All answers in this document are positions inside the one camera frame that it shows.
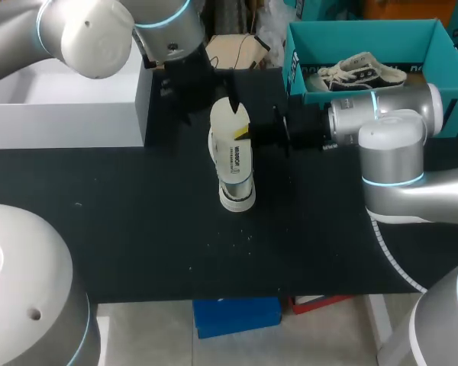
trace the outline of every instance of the robotic arm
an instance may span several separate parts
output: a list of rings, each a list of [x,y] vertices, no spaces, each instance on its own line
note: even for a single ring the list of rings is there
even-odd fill
[[[88,78],[107,78],[126,63],[133,31],[141,52],[165,63],[175,86],[211,76],[189,0],[4,0],[0,79],[52,57]]]

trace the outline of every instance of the black table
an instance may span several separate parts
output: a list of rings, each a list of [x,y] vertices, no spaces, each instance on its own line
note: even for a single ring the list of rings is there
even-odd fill
[[[238,73],[237,87],[252,123],[285,108],[279,70]],[[219,202],[208,111],[186,126],[154,92],[148,125],[146,148],[0,151],[0,204],[59,231],[94,301],[413,291],[376,241],[356,148],[255,150],[256,205],[238,214]],[[458,137],[425,156],[458,167]],[[458,226],[380,227],[425,287],[458,264]]]

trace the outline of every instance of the sneaker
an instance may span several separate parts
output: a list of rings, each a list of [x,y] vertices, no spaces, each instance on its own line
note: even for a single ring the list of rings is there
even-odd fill
[[[405,72],[379,63],[370,52],[362,52],[319,69],[306,84],[310,92],[344,92],[403,86],[406,79]]]

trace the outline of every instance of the gray floor tile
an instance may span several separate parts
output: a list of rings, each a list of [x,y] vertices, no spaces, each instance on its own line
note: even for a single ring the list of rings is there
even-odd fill
[[[192,302],[102,304],[108,316],[105,366],[191,366]]]
[[[414,308],[421,294],[386,294],[385,305],[389,312],[390,324],[395,329]]]
[[[376,366],[361,298],[302,315],[286,314],[266,329],[193,339],[194,366]]]

